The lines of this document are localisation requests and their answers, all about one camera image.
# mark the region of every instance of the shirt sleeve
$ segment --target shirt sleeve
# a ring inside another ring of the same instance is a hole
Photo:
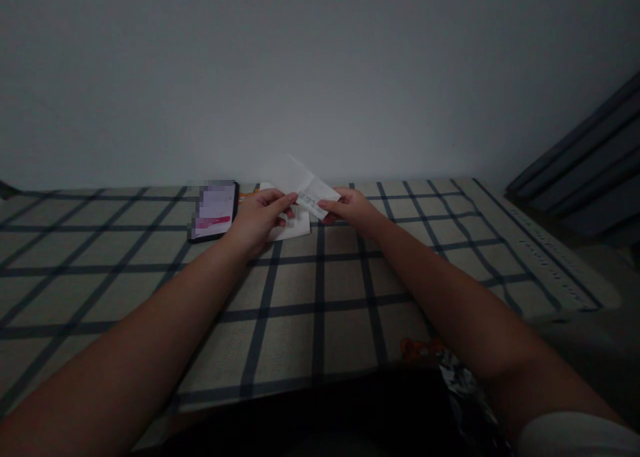
[[[520,433],[520,457],[640,456],[640,436],[600,417],[580,412],[540,416]]]

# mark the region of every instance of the paper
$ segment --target paper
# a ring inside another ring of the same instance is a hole
[[[260,183],[261,191],[264,189],[272,189],[273,187],[275,186],[271,183]],[[285,219],[287,225],[272,228],[269,237],[267,237],[268,242],[311,234],[311,219],[309,218],[309,213],[301,209],[299,205],[291,206],[291,210],[295,216],[290,219],[286,214],[280,214],[280,217]]]
[[[318,201],[337,201],[340,194],[307,170],[292,155],[286,154],[273,163],[271,182],[285,194],[298,193],[298,204],[318,219],[324,219],[328,212],[318,207]]]

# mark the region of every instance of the phone screen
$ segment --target phone screen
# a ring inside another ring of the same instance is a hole
[[[231,227],[235,206],[235,183],[209,185],[200,192],[200,202],[191,225],[191,238],[224,234]]]

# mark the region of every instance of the plaid tablecloth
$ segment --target plaid tablecloth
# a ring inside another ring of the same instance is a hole
[[[474,179],[351,186],[527,320],[620,305],[608,282]],[[0,207],[0,415],[215,245],[187,242],[196,200],[187,187],[100,189]],[[372,242],[313,221],[310,235],[249,264],[169,409],[367,372],[398,361],[403,339],[432,334]]]

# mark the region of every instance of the wall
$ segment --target wall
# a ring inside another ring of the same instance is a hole
[[[640,0],[0,0],[22,189],[473,175],[504,187],[640,63]]]

